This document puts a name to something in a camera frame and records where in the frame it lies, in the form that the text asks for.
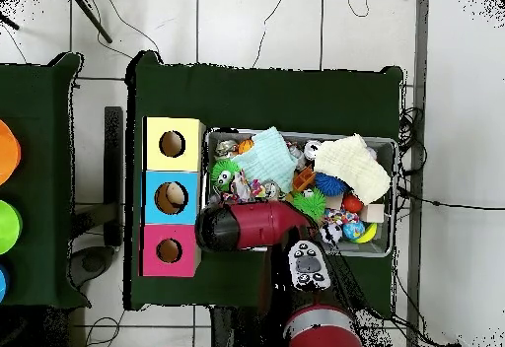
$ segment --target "blue bowl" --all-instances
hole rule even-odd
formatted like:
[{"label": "blue bowl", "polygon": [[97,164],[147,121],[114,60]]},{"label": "blue bowl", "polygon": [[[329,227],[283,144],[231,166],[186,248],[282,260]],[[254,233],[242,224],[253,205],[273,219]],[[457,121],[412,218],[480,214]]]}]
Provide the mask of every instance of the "blue bowl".
[{"label": "blue bowl", "polygon": [[5,267],[0,265],[0,303],[4,300],[7,293],[7,285],[9,284],[9,275]]}]

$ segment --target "dark green table cover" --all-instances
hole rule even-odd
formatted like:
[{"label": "dark green table cover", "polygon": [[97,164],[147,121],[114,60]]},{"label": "dark green table cover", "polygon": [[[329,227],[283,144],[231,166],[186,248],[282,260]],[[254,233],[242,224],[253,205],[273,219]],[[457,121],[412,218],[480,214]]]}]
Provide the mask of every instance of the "dark green table cover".
[{"label": "dark green table cover", "polygon": [[[398,137],[401,70],[283,71],[210,65],[162,65],[152,51],[140,52],[127,69],[129,88],[125,300],[143,304],[256,306],[262,253],[202,253],[193,278],[138,276],[138,223],[143,116],[198,118],[206,126],[363,136]],[[390,315],[392,255],[347,257],[369,306]]]},{"label": "dark green table cover", "polygon": [[70,91],[81,56],[60,54],[47,66],[0,65],[0,119],[17,137],[19,166],[0,199],[18,209],[23,230],[0,255],[11,273],[2,306],[81,307],[86,299],[67,279],[72,205]]}]

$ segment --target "white cloth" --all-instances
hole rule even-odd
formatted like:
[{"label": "white cloth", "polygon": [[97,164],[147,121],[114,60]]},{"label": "white cloth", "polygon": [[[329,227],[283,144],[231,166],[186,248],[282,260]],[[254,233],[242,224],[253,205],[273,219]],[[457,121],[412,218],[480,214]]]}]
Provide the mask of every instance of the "white cloth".
[{"label": "white cloth", "polygon": [[376,201],[390,188],[391,178],[367,150],[360,135],[324,141],[318,149],[314,172],[345,181],[365,205]]}]

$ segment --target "yellow box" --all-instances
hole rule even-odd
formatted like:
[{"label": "yellow box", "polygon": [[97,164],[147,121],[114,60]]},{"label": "yellow box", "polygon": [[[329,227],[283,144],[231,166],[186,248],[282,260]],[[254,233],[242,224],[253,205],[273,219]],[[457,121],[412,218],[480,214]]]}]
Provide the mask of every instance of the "yellow box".
[{"label": "yellow box", "polygon": [[205,126],[198,119],[148,116],[146,122],[148,171],[200,172]]}]

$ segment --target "gray bin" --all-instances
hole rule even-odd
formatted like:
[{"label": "gray bin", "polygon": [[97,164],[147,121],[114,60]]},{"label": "gray bin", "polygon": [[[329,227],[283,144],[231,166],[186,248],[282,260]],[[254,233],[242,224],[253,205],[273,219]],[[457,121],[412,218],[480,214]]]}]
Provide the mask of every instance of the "gray bin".
[{"label": "gray bin", "polygon": [[[241,142],[250,139],[253,135],[261,131],[250,129],[238,129],[237,132],[223,132],[219,128],[211,128],[207,130],[205,135],[205,143],[208,149],[208,168],[203,173],[202,184],[202,208],[208,203],[209,195],[212,192],[210,185],[210,173],[212,167],[216,163],[214,153],[219,141],[235,140]],[[281,132],[284,139],[305,144],[308,140],[319,141],[334,141],[341,138],[346,138],[345,135],[329,135],[329,134],[308,134],[297,132]],[[374,203],[382,202],[385,205],[384,223],[378,225],[377,233],[374,238],[368,243],[351,243],[342,240],[338,243],[340,253],[345,256],[361,256],[361,257],[384,257],[388,255],[394,245],[395,237],[395,205],[397,201],[397,172],[398,172],[398,146],[397,142],[390,138],[380,137],[363,137],[363,140],[368,147],[373,148],[377,152],[377,162],[385,169],[391,178],[391,185],[388,192]],[[253,248],[255,251],[265,251],[266,247],[259,246]]]}]

